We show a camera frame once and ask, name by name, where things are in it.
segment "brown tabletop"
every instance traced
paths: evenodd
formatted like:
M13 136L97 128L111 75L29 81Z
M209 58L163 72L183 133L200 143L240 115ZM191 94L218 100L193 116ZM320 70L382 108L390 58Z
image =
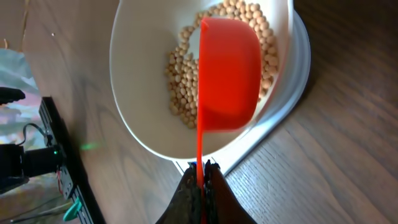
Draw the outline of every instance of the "brown tabletop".
M24 52L79 144L108 223L154 223L180 175L124 126L109 77L118 1L34 0ZM398 3L296 0L312 47L298 106L227 180L259 223L398 223Z

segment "bowl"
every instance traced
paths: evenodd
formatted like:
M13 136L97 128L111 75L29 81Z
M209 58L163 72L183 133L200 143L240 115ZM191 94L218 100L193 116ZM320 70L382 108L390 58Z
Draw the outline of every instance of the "bowl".
M188 129L169 110L164 68L167 52L178 45L178 33L191 26L195 14L222 1L121 0L114 20L110 74L113 95L130 133L148 151L169 160L194 160L196 130ZM241 139L264 114L283 73L293 26L292 0L258 0L277 39L279 72L267 95L257 104L252 121L227 133L206 133L203 155L227 149ZM190 38L190 51L198 57L200 30Z

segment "red wire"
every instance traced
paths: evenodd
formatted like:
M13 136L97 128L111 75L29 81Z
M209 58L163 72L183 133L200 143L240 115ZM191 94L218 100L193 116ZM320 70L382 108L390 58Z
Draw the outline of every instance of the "red wire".
M61 174L60 171L57 170L57 179L58 179L58 191L63 194L62 189L61 189Z

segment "white plastic base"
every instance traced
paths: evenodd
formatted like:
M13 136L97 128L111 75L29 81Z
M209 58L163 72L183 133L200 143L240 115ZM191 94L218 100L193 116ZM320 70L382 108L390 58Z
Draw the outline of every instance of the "white plastic base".
M293 38L287 59L287 68L269 105L268 111L247 135L230 148L204 157L217 162L224 175L228 174L255 146L274 129L292 110L301 97L308 80L311 50L307 30L300 16L294 12ZM189 168L187 161L174 161L181 174Z

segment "orange scoop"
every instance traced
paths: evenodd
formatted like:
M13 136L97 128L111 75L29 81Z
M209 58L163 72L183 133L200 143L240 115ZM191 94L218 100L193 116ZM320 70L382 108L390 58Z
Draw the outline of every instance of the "orange scoop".
M253 116L261 81L261 50L253 29L242 21L201 21L197 119L197 182L203 189L205 131L242 128Z

